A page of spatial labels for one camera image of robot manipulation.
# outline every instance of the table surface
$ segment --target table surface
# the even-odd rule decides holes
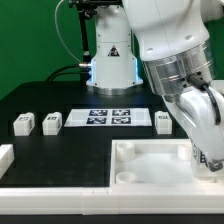
[[[149,108],[152,127],[62,128],[58,136],[43,136],[42,121],[48,113],[61,112],[63,123],[71,109]],[[0,101],[0,144],[13,144],[15,161],[0,187],[105,187],[109,186],[113,139],[186,138],[173,120],[172,135],[158,135],[154,113],[167,111],[161,97],[144,85],[125,96],[89,93],[78,82],[26,83]],[[31,136],[15,137],[13,122],[21,113],[33,112],[36,126]],[[224,215],[32,215],[0,216],[0,223],[223,223]]]

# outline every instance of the white base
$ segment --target white base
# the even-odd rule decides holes
[[[126,162],[116,157],[121,142],[112,143],[109,188],[0,189],[0,214],[224,213],[222,174],[198,180],[190,161],[178,158],[178,145],[189,140],[133,140],[135,157]],[[137,182],[115,183],[121,171]]]

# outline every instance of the dark green wall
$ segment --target dark green wall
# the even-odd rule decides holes
[[[45,80],[51,72],[76,63],[61,45],[56,34],[54,11],[59,0],[1,0],[0,7],[0,98],[19,84]],[[59,13],[62,36],[71,51],[82,58],[77,12],[67,0]],[[88,21],[92,55],[95,54],[94,21]],[[208,28],[217,56],[219,78],[224,78],[224,20]]]

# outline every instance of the white block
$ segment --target white block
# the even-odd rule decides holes
[[[59,112],[48,114],[42,123],[44,135],[57,135],[62,127],[62,115]]]
[[[34,114],[20,114],[13,123],[15,136],[28,136],[35,126]]]
[[[14,160],[13,145],[0,146],[0,179]]]
[[[155,113],[155,127],[159,135],[172,134],[172,120],[167,112]]]
[[[192,144],[178,145],[178,158],[184,161],[190,161],[192,156]]]

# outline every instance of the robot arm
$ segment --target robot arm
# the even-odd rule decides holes
[[[210,82],[215,77],[209,33],[201,19],[200,0],[123,0],[139,45],[147,78],[201,150],[211,171],[222,169],[224,122],[215,123],[207,93],[191,86],[190,76]],[[210,88],[224,114],[224,98]]]

